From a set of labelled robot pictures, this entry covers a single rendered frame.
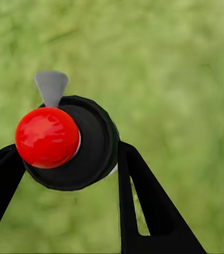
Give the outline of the pesticide atomizer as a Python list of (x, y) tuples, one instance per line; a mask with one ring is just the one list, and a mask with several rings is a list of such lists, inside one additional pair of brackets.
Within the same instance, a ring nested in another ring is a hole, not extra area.
[(69, 77), (44, 70), (33, 76), (44, 101), (19, 122), (15, 145), (38, 183), (58, 191), (79, 191), (118, 170), (123, 141), (108, 112), (94, 100), (62, 96)]

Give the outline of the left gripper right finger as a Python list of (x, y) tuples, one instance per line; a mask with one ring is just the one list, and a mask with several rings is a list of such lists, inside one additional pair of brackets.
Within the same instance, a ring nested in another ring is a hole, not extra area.
[[(207, 254), (138, 150), (118, 141), (117, 158), (122, 254)], [(151, 236), (138, 232), (130, 176)]]

